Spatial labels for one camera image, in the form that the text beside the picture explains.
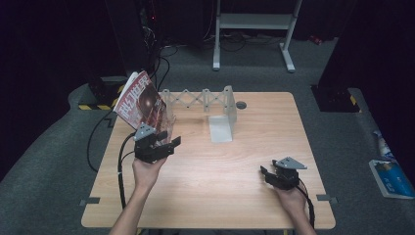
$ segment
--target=magazine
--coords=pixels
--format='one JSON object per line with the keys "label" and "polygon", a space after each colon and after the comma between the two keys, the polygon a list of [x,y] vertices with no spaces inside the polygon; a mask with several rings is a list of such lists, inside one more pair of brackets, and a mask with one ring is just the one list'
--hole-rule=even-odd
{"label": "magazine", "polygon": [[369,166],[384,197],[415,198],[414,188],[398,163],[372,160]]}
{"label": "magazine", "polygon": [[114,112],[136,130],[141,123],[146,123],[157,134],[167,131],[161,144],[170,142],[174,118],[167,115],[166,104],[145,71],[135,71],[128,78]]}

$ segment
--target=metal bookend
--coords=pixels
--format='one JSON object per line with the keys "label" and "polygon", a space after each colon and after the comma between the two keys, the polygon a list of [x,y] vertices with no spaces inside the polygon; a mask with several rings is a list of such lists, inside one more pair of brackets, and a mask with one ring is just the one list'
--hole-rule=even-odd
{"label": "metal bookend", "polygon": [[[237,111],[235,98],[233,96],[232,86],[225,86],[222,92],[214,94],[208,89],[201,93],[192,93],[185,89],[180,94],[174,95],[168,89],[161,93],[167,106],[167,115],[174,117],[172,107],[178,103],[186,108],[195,104],[201,104],[204,112],[208,112],[212,104],[219,104],[223,107],[223,116],[208,117],[210,128],[210,139],[212,142],[229,142],[233,140],[233,128],[237,120]],[[184,96],[191,97],[191,100],[185,101]]]}

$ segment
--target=wooden tabletop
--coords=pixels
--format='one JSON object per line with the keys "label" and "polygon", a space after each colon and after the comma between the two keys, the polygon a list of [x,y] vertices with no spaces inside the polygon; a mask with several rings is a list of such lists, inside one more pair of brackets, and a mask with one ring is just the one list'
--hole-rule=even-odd
{"label": "wooden tabletop", "polygon": [[[317,201],[326,194],[312,155],[294,97],[286,92],[234,92],[238,110],[233,141],[212,143],[208,116],[221,115],[221,107],[209,113],[202,106],[174,106],[173,136],[182,143],[168,157],[143,210],[138,227],[207,229],[290,229],[293,224],[281,208],[272,186],[259,167],[273,172],[272,160],[292,157],[307,166],[299,170],[315,209],[315,228],[336,224],[330,204]],[[111,227],[121,213],[116,165],[120,146],[133,129],[118,118],[90,197],[99,204],[86,206],[82,225]],[[124,153],[133,150],[129,141]],[[134,178],[133,155],[123,163],[125,197]]]}

